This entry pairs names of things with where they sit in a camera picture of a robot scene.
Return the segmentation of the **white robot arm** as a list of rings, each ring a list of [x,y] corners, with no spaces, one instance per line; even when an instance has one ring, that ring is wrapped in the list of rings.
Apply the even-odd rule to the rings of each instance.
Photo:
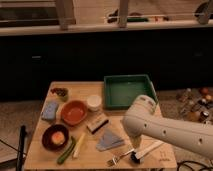
[[[156,102],[139,95],[121,121],[130,138],[147,135],[213,159],[213,125],[155,116]]]

